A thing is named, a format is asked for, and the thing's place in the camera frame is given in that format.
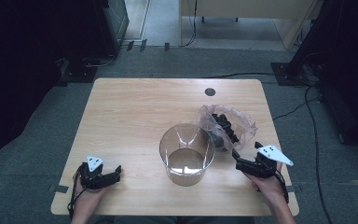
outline floor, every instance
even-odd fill
[[[144,22],[145,27],[141,38],[126,38],[141,44],[147,40],[147,46],[180,46],[179,43],[179,1],[177,0],[149,0],[148,10],[139,7],[144,6],[147,0],[126,0],[129,11],[130,24]],[[261,49],[261,50],[292,50],[297,46],[285,49],[276,31],[272,20],[239,18],[233,19],[182,18],[182,45],[189,43],[193,34],[193,23],[196,23],[196,39],[188,48],[201,49]]]

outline dark fabric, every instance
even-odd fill
[[[19,136],[58,82],[58,50],[20,2],[0,1],[0,149]]]

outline gray carpet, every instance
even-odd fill
[[[271,62],[289,62],[290,51],[235,49],[123,49],[97,77],[215,77],[240,72],[270,73]],[[305,88],[278,86],[274,76],[243,75],[263,82],[272,117],[304,103]],[[54,87],[34,112],[24,133],[0,150],[0,224],[69,223],[50,212],[66,158],[76,135],[92,84]],[[309,98],[318,97],[316,90]],[[344,146],[326,106],[310,103],[320,145],[320,174],[326,208],[334,223],[358,223],[358,147]],[[316,184],[315,138],[308,109],[275,121],[285,154],[295,163],[289,173],[296,187],[298,223],[327,223]],[[273,223],[257,217],[256,223]]]

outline table top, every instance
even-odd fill
[[[214,96],[205,94],[213,88]],[[103,174],[122,165],[120,182],[109,187],[97,215],[135,216],[267,216],[270,211],[251,181],[235,169],[227,152],[216,152],[201,181],[191,187],[174,184],[159,155],[163,134],[178,123],[197,123],[203,105],[231,105],[249,115],[258,131],[240,150],[253,161],[255,141],[280,147],[260,81],[255,79],[99,78],[79,124],[51,212],[67,215],[72,176],[87,156],[104,159]],[[291,180],[282,167],[286,185]],[[289,193],[293,215],[296,195]]]

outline wooden desk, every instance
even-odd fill
[[[204,91],[214,88],[215,96]],[[235,169],[229,153],[217,152],[203,179],[192,187],[174,184],[159,156],[162,135],[177,123],[195,123],[203,105],[232,105],[250,115],[258,132],[240,154],[253,160],[253,144],[279,141],[258,80],[100,78],[94,83],[60,185],[51,206],[67,215],[72,176],[86,156],[105,159],[103,174],[122,165],[121,181],[109,190],[96,214],[136,216],[265,216],[269,209],[251,182]],[[282,174],[291,185],[285,166]],[[290,207],[298,214],[294,193]]]
[[[304,22],[316,19],[323,0],[197,0],[198,17],[274,19],[286,49],[296,41]],[[179,44],[182,17],[194,16],[196,0],[179,0]]]

